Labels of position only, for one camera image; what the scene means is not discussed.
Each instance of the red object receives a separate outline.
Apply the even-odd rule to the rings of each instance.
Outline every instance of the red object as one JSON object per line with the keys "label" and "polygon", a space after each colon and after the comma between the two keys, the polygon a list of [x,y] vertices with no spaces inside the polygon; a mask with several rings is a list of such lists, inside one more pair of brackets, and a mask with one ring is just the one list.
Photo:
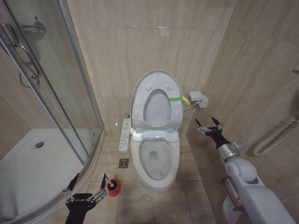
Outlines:
{"label": "red object", "polygon": [[119,179],[111,179],[110,181],[111,181],[111,183],[113,183],[113,187],[111,187],[110,184],[107,183],[106,189],[107,189],[109,196],[115,197],[121,191],[121,182]]}

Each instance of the wall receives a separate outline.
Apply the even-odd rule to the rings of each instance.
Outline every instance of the wall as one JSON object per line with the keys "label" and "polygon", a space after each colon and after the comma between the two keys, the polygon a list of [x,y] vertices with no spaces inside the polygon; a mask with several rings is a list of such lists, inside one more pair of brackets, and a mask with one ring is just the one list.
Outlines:
{"label": "wall", "polygon": [[[61,127],[70,128],[70,120],[77,129],[99,128],[58,1],[8,0],[8,4],[19,23],[33,24],[37,17],[46,27],[44,34],[24,33],[43,69],[38,90]],[[55,127],[50,118],[43,121],[42,128]]]}
{"label": "wall", "polygon": [[[185,96],[203,89],[235,0],[67,3],[105,129],[117,134],[134,86],[148,71],[173,74]],[[186,111],[182,133],[192,114]]]}
{"label": "wall", "polygon": [[30,127],[0,95],[0,160],[28,132]]}
{"label": "wall", "polygon": [[[299,1],[238,0],[204,87],[206,109],[194,113],[212,126],[210,116],[224,123],[224,136],[247,145],[242,157],[257,168],[299,222],[299,130],[264,157],[252,157],[255,141],[299,111]],[[214,143],[187,131],[194,158],[217,223],[226,223],[221,207],[226,177]],[[241,223],[248,222],[241,217]]]}
{"label": "wall", "polygon": [[0,49],[0,95],[18,112],[30,128],[54,128],[54,123],[29,88],[21,86],[18,69],[11,58]]}

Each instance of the toilet lid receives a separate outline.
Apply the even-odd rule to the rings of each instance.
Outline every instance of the toilet lid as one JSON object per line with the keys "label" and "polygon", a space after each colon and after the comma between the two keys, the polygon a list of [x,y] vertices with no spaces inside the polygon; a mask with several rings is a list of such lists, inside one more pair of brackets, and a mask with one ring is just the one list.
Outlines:
{"label": "toilet lid", "polygon": [[131,122],[134,129],[178,129],[182,124],[184,104],[177,80],[168,72],[154,70],[137,83],[131,99]]}

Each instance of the power cord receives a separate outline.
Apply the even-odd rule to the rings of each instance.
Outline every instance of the power cord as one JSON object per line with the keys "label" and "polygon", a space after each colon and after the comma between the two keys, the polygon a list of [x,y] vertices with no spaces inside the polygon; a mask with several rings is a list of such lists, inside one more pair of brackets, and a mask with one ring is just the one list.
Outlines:
{"label": "power cord", "polygon": [[193,106],[195,106],[196,104],[197,104],[197,102],[196,102],[195,104],[191,105],[191,106],[185,107],[184,110],[187,109],[187,108],[193,107]]}

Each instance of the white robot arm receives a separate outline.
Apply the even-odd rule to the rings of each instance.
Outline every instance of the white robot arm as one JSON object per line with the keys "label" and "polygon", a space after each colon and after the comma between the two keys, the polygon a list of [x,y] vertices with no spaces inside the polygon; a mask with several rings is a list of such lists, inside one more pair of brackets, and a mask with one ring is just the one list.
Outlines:
{"label": "white robot arm", "polygon": [[231,144],[222,136],[222,126],[212,117],[215,127],[203,127],[197,120],[198,131],[212,137],[216,143],[226,173],[236,187],[239,198],[254,224],[296,224],[278,197],[257,175],[256,168],[239,157],[242,146]]}

